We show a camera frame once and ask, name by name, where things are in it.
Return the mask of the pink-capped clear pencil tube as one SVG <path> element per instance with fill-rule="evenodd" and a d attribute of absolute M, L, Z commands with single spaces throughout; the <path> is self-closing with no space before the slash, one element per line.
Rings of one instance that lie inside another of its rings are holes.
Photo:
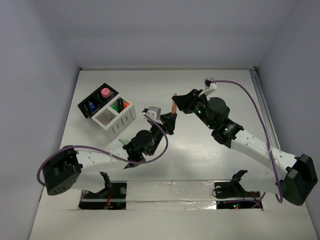
<path fill-rule="evenodd" d="M 107 87 L 103 88 L 103 89 L 100 91 L 100 93 L 101 93 L 101 96 L 102 96 L 104 99 L 109 98 L 110 95 L 111 95 L 110 89 L 107 88 Z"/>

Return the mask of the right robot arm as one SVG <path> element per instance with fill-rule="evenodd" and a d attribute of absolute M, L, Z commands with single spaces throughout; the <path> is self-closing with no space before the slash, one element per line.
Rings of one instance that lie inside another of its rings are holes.
<path fill-rule="evenodd" d="M 313 159 L 307 154 L 296 156 L 250 134 L 229 118 L 230 108 L 219 97 L 208 98 L 201 90 L 193 89 L 186 95 L 172 97 L 177 108 L 185 114 L 195 114 L 221 145 L 252 158 L 263 166 L 276 170 L 279 185 L 271 183 L 268 192 L 281 190 L 285 200 L 301 206 L 318 183 Z"/>

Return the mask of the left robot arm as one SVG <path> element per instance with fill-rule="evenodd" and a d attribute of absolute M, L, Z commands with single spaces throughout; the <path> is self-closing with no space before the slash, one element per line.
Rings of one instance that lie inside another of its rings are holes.
<path fill-rule="evenodd" d="M 110 169 L 131 169 L 152 163 L 164 155 L 154 156 L 162 140 L 174 134 L 177 114 L 166 113 L 155 117 L 154 112 L 143 113 L 149 130 L 140 130 L 135 137 L 120 148 L 110 151 L 84 145 L 65 146 L 49 156 L 39 167 L 39 183 L 49 196 L 56 196 L 70 189 L 90 191 L 104 198 L 112 191 L 107 174 Z"/>

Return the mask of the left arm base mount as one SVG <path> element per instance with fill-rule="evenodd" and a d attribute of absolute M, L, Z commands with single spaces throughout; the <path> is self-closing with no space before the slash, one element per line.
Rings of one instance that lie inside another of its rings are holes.
<path fill-rule="evenodd" d="M 83 191 L 78 207 L 81 210 L 125 210 L 127 208 L 127 182 L 111 181 L 106 172 L 101 172 L 104 188 L 94 193 Z"/>

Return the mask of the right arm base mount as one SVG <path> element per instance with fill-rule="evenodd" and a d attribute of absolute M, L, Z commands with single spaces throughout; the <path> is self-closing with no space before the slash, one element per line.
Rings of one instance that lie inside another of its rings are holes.
<path fill-rule="evenodd" d="M 263 209 L 261 203 L 256 205 L 261 198 L 260 192 L 246 191 L 240 185 L 243 175 L 247 172 L 247 170 L 240 170 L 232 176 L 231 180 L 214 183 L 211 194 L 217 200 L 218 210 Z"/>

